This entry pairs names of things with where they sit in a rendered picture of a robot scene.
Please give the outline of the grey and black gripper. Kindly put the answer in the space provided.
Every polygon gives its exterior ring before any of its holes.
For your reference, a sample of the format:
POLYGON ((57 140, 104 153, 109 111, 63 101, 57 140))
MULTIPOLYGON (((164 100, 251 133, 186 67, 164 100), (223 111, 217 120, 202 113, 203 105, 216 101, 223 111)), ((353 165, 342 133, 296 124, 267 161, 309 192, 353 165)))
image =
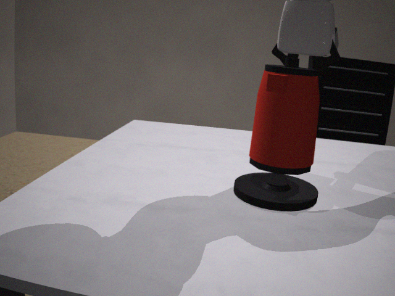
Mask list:
POLYGON ((285 65, 286 57, 312 56, 313 69, 320 74, 341 60, 335 46, 334 6, 327 0, 290 0, 281 16, 278 42, 272 54, 285 65), (286 56, 284 53, 289 53, 286 56), (322 56, 322 57, 321 57, 322 56), (323 57, 329 57, 323 61, 323 57))

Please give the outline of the black round disk with center stud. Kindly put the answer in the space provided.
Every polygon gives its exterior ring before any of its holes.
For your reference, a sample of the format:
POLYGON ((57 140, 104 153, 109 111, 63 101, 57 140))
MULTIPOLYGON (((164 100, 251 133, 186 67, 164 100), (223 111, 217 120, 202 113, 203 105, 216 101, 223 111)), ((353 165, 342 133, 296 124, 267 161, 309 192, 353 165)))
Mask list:
POLYGON ((235 179, 233 192, 255 207, 281 212, 306 210, 317 203, 318 190, 311 183, 289 175, 249 173, 235 179))

